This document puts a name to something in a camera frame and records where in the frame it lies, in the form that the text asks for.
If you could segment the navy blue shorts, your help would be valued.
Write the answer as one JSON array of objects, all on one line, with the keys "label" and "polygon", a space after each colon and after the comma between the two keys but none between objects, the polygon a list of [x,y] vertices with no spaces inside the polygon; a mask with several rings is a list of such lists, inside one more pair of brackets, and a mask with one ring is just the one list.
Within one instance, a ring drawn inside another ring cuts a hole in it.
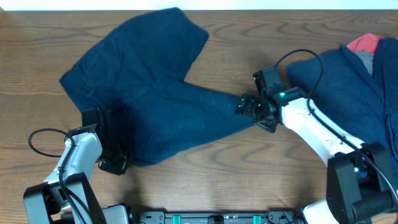
[{"label": "navy blue shorts", "polygon": [[89,49],[60,84],[80,111],[103,111],[113,141],[136,165],[224,138],[252,122],[236,114],[239,97],[185,82],[208,33],[179,9],[122,23]]}]

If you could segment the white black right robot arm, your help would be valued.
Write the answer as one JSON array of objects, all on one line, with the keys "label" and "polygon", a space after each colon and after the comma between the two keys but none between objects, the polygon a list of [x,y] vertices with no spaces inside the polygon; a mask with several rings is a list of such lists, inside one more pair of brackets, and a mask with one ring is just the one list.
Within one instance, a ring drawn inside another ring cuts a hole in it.
[{"label": "white black right robot arm", "polygon": [[295,215],[282,214],[283,223],[364,223],[397,211],[386,148],[341,129],[300,88],[264,88],[260,96],[244,94],[236,111],[270,133],[280,124],[292,130],[327,167],[326,198]]}]

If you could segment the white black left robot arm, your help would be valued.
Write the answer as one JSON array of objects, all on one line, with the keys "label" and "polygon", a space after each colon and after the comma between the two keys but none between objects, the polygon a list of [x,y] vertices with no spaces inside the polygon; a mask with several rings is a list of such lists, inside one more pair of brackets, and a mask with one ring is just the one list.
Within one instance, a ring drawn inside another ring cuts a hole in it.
[{"label": "white black left robot arm", "polygon": [[68,208],[71,213],[57,223],[133,223],[123,204],[101,208],[90,185],[95,167],[122,175],[129,165],[128,153],[110,138],[104,115],[86,111],[80,128],[62,134],[65,150],[56,167],[43,183],[24,192],[29,223],[55,223],[52,215]]}]

